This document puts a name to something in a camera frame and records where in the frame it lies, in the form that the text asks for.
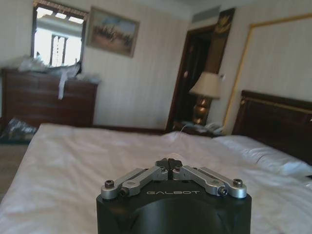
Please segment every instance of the white pillow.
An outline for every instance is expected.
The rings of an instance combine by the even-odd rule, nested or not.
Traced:
[[[281,175],[312,175],[312,167],[307,163],[246,136],[220,136],[214,140],[240,153],[244,160],[262,169]]]

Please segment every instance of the wooden headboard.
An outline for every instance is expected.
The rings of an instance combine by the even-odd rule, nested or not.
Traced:
[[[312,165],[312,102],[242,91],[233,135],[243,135]]]

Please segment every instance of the logo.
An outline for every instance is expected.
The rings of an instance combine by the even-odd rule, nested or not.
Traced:
[[[148,195],[158,195],[158,194],[162,194],[162,195],[182,195],[182,194],[199,194],[199,191],[173,191],[173,192],[167,192],[167,191],[148,191],[146,192],[146,194]]]
[[[215,31],[217,33],[224,33],[230,29],[231,23],[229,22],[230,16],[222,17],[217,26],[215,27]]]

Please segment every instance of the dresser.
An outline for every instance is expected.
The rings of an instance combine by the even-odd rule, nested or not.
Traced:
[[[59,77],[43,73],[3,69],[3,125],[16,117],[35,127],[42,123],[92,126],[98,85],[68,80],[60,100],[59,81]]]

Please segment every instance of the lamp shade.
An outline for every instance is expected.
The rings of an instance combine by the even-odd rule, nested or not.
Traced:
[[[217,74],[203,72],[190,93],[210,98],[220,97],[220,77]]]

